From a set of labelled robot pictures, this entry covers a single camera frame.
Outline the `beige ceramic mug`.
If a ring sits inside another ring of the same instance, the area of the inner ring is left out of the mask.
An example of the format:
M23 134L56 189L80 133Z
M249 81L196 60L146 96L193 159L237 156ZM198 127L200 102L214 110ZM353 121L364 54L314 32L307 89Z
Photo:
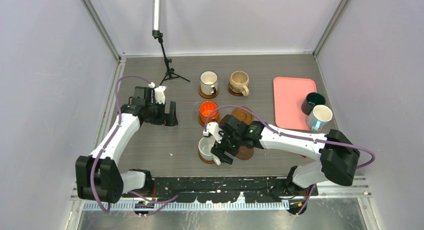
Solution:
M250 79L247 73L243 71L235 71L231 74L229 79L230 90L243 96L250 94L249 90Z

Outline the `dark walnut wooden coaster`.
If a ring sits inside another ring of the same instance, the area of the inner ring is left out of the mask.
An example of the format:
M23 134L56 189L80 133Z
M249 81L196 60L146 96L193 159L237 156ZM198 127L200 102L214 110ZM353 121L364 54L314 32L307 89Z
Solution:
M240 146L236 157L240 160L248 160L254 155L254 148L248 148L246 146Z

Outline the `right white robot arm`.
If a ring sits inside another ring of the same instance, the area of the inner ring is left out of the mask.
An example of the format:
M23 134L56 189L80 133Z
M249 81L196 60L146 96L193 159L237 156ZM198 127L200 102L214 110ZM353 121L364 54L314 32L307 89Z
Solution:
M211 153L221 162L232 164L240 147L283 150L313 159L304 166L291 167L283 186L290 195L299 195L314 184L330 181L351 186L360 153L339 130L327 134L303 133L281 129L264 121L247 124L233 115L210 122L203 136L213 138Z

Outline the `cream ceramic mug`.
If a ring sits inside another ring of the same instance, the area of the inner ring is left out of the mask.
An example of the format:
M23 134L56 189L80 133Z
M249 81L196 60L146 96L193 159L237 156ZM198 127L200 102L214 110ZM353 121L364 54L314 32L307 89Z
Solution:
M207 95L215 94L218 89L218 75L213 71L205 71L200 77L200 86L203 93Z

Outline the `white ceramic mug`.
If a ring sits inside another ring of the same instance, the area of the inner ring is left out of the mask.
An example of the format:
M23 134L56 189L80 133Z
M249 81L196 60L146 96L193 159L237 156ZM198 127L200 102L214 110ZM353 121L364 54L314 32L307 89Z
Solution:
M221 165L221 161L211 153L212 147L215 145L215 140L213 138L203 137L198 143L198 152L202 157L209 161L214 161L216 165Z

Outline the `light blue ceramic mug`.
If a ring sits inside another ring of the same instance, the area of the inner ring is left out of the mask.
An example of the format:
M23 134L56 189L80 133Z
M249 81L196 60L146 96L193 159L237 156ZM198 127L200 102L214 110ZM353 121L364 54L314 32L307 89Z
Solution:
M325 105L317 105L308 115L306 124L312 131L318 131L332 119L333 112L330 108Z

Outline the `pink plastic tray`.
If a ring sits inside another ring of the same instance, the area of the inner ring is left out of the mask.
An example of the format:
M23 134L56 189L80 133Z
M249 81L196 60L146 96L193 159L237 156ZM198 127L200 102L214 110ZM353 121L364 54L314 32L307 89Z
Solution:
M276 125L283 129L309 131L309 114L302 111L302 104L313 92L317 93L317 87L312 79L276 77L273 80Z

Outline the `orange ceramic mug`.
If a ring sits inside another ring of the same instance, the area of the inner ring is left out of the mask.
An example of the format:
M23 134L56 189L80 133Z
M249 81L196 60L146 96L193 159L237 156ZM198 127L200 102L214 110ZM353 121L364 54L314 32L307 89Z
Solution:
M203 115L203 116L207 116L210 115L212 113L213 110L217 109L218 105L213 102L213 101L204 101L200 106L199 106L199 114ZM216 111L214 112L211 116L218 114L219 112Z

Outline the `brown wooden coaster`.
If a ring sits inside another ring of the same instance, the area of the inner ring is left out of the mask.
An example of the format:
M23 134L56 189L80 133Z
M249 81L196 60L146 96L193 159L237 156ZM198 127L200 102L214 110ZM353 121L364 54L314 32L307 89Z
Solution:
M250 113L250 109L247 107L234 108L231 115L236 117L238 120L250 125L254 121L254 116Z
M208 119L207 123L210 123L210 122L219 122L219 121L220 121L220 119L221 119L221 115L218 113L218 114L216 114L216 115L211 116L211 117ZM205 125L206 120L207 120L207 116L203 116L203 115L201 115L201 114L199 114L199 115L198 115L198 122L199 122L199 124L200 124L202 127Z
M219 92L220 92L219 89L216 89L215 94L207 95L207 94L202 92L201 86L198 87L198 93L204 99L213 99L213 98L218 96Z
M236 92L234 92L232 89L231 89L231 87L228 85L227 86L227 90L228 90L228 92L231 94L231 95L233 95L233 96L243 96L243 94L242 93L236 93Z
M212 160L212 161L209 161L209 160L204 159L204 158L202 157L202 155L201 155L201 153L200 153L200 152L198 152L198 156L199 156L200 160L201 160L202 162L206 163L206 164L215 164L215 162L214 162L213 160Z

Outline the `dark green ceramic mug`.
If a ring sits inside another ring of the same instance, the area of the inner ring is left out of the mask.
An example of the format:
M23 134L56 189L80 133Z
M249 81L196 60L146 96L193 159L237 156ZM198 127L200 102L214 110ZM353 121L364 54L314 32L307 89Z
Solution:
M317 92L311 92L303 100L301 110L305 115L309 115L315 106L326 105L326 103L326 98L323 95Z

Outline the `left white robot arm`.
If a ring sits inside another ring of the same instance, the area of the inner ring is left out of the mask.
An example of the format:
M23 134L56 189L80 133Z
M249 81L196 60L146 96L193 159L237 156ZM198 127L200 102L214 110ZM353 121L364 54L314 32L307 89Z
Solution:
M123 194L135 191L148 197L154 189L148 170L130 169L120 173L119 159L130 139L143 123L176 126L176 102L166 113L165 86L135 87L128 103L120 107L113 127L102 142L87 156L75 162L76 189L80 199L117 203Z

